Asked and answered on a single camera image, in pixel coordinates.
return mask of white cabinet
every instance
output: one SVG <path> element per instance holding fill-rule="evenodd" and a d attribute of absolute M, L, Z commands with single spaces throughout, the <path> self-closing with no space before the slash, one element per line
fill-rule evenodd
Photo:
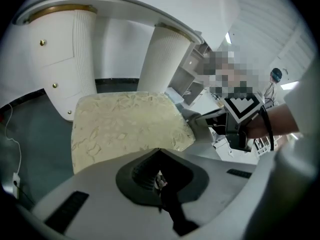
<path fill-rule="evenodd" d="M 96 14 L 91 7 L 61 8 L 45 9 L 30 22 L 29 42 L 36 78 L 60 115 L 72 121 L 78 100 L 97 93 L 92 56 Z"/>

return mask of ceiling light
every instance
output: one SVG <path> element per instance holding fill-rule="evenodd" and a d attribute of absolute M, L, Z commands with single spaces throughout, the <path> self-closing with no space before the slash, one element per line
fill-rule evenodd
<path fill-rule="evenodd" d="M 290 82 L 290 83 L 286 83 L 286 84 L 281 84 L 281 88 L 284 90 L 292 90 L 293 88 L 295 88 L 295 86 L 298 84 L 298 81 L 295 82 Z"/>
<path fill-rule="evenodd" d="M 294 137 L 296 140 L 298 140 L 298 137 L 297 137 L 296 135 L 294 135 L 293 133 L 290 133 L 290 135 L 291 135 L 292 137 Z"/>
<path fill-rule="evenodd" d="M 230 36 L 229 36 L 229 32 L 226 33 L 225 39 L 226 39 L 227 43 L 231 45 L 231 39 L 230 39 Z"/>

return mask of dark green floor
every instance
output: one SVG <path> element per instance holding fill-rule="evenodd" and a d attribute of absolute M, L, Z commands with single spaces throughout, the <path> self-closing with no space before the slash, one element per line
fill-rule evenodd
<path fill-rule="evenodd" d="M 98 93 L 134 92 L 137 84 L 97 86 Z M 5 138 L 5 123 L 10 110 L 4 113 L 0 125 L 0 178 L 4 188 L 12 185 L 13 172 L 19 165 L 18 145 Z M 7 134 L 21 145 L 21 187 L 33 203 L 37 203 L 59 184 L 73 175 L 71 160 L 72 122 L 64 120 L 47 95 L 29 100 L 13 108 Z M 21 195 L 22 204 L 32 203 Z"/>

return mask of power plug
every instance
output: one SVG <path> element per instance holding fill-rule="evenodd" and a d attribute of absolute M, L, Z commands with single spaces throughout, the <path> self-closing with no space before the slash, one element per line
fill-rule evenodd
<path fill-rule="evenodd" d="M 16 199 L 19 199 L 20 177 L 14 172 L 12 177 L 12 194 Z"/>

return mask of gold screw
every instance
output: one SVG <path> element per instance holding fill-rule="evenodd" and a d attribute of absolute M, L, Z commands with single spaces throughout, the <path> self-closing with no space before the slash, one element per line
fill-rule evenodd
<path fill-rule="evenodd" d="M 46 42 L 47 42 L 46 40 L 41 39 L 41 40 L 40 40 L 40 45 L 41 45 L 41 46 L 44 46 L 44 45 L 46 44 Z"/>

